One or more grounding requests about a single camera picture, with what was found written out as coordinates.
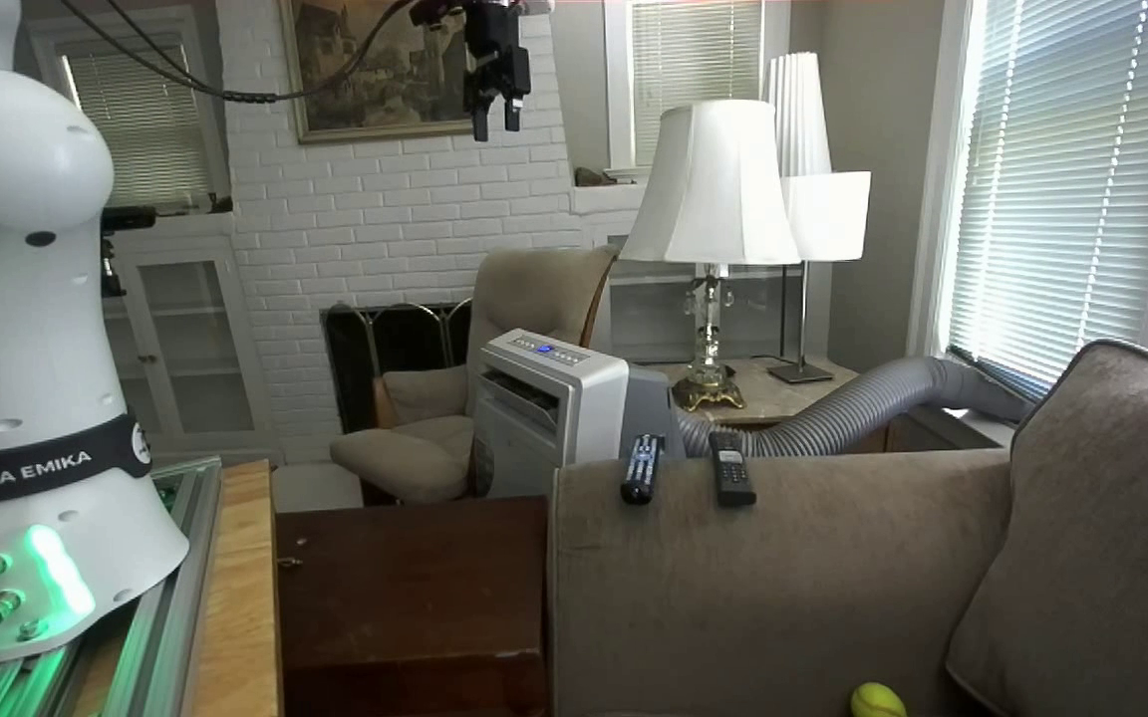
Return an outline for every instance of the yellow ball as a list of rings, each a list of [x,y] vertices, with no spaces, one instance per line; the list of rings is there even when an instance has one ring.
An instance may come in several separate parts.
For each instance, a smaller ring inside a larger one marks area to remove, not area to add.
[[[848,707],[854,717],[905,717],[905,699],[880,679],[860,679]]]

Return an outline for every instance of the framed picture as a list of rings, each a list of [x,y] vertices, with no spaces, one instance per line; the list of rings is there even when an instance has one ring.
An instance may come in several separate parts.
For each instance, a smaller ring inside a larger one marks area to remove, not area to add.
[[[293,82],[309,89],[309,96],[297,98],[303,142],[470,131],[463,112],[463,14],[446,14],[438,27],[419,27],[403,8],[379,27],[390,0],[280,4]]]

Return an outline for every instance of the armchair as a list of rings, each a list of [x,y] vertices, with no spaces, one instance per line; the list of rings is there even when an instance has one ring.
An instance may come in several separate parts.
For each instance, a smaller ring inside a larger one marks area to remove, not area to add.
[[[484,260],[466,329],[466,363],[443,371],[388,371],[375,379],[375,431],[339,435],[331,459],[369,492],[396,500],[452,500],[484,487],[475,466],[475,374],[484,345],[528,328],[564,341],[590,341],[613,253],[597,249],[500,249]]]

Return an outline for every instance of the white air conditioner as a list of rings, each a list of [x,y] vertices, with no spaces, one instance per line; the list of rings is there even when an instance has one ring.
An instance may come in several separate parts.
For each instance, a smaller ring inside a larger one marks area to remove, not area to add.
[[[630,365],[613,354],[535,329],[485,341],[475,427],[491,499],[548,492],[560,466],[618,459],[625,390]]]

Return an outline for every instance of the remote control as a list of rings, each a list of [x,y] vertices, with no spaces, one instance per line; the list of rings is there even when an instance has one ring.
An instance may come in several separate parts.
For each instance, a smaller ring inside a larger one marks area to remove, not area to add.
[[[757,491],[749,487],[746,460],[741,460],[741,438],[725,431],[711,431],[711,466],[717,483],[717,507],[757,507]]]
[[[657,435],[637,435],[630,440],[625,466],[621,466],[621,500],[625,507],[648,507],[653,499],[653,476],[657,476]]]

